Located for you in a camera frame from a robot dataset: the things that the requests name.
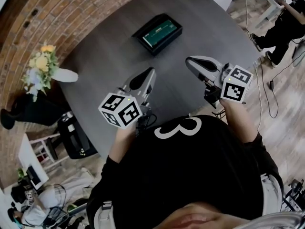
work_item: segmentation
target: dark gray tabletop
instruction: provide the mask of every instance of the dark gray tabletop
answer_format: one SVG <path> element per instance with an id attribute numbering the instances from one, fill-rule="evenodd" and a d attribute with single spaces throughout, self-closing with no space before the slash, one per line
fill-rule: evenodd
<path id="1" fill-rule="evenodd" d="M 131 36 L 157 14 L 167 13 L 183 33 L 156 57 Z M 191 55 L 249 68 L 259 53 L 243 31 L 213 0 L 133 0 L 98 25 L 69 55 L 63 68 L 79 74 L 61 87 L 75 116 L 102 157 L 108 155 L 116 127 L 98 106 L 140 69 L 154 67 L 155 87 L 148 99 L 157 124 L 207 104 L 204 84 L 185 66 Z"/>

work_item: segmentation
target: yellow flower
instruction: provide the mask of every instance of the yellow flower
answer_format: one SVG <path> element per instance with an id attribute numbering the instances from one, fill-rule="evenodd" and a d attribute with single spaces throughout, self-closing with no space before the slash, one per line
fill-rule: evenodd
<path id="1" fill-rule="evenodd" d="M 29 61 L 29 67 L 34 68 L 35 67 L 35 59 L 30 59 Z"/>
<path id="2" fill-rule="evenodd" d="M 41 47 L 42 52 L 45 52 L 45 51 L 53 52 L 54 50 L 55 50 L 55 47 L 53 45 L 44 45 Z"/>
<path id="3" fill-rule="evenodd" d="M 44 72 L 47 72 L 49 70 L 47 64 L 48 59 L 43 55 L 36 59 L 36 67 Z"/>

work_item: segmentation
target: black pants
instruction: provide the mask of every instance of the black pants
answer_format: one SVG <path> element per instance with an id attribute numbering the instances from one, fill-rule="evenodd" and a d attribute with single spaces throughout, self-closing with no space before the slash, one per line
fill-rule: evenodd
<path id="1" fill-rule="evenodd" d="M 265 36 L 256 40 L 261 49 L 275 46 L 275 50 L 271 54 L 271 61 L 275 64 L 279 64 L 283 59 L 291 40 L 304 36 L 302 26 L 298 24 L 292 26 L 293 24 L 295 25 L 291 20 L 286 20 L 285 17 L 280 16 L 276 20 L 275 26 L 268 30 Z"/>

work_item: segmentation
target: brick wall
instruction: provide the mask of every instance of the brick wall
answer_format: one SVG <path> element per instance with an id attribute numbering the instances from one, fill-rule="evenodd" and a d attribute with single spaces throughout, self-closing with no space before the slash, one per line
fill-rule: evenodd
<path id="1" fill-rule="evenodd" d="M 8 0 L 0 12 L 0 107 L 10 109 L 29 58 L 44 41 L 57 47 L 62 62 L 95 26 L 130 0 Z M 0 178 L 16 181 L 16 153 L 22 134 L 40 129 L 18 124 L 0 127 Z"/>

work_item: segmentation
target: hair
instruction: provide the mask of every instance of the hair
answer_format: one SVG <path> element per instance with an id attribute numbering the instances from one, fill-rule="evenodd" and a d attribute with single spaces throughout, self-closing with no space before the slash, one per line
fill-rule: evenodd
<path id="1" fill-rule="evenodd" d="M 12 221 L 12 222 L 15 222 L 15 220 L 14 220 L 14 212 L 15 211 L 17 211 L 17 209 L 16 208 L 9 208 L 8 209 L 8 216 L 9 216 L 9 218 L 10 218 L 10 220 Z"/>

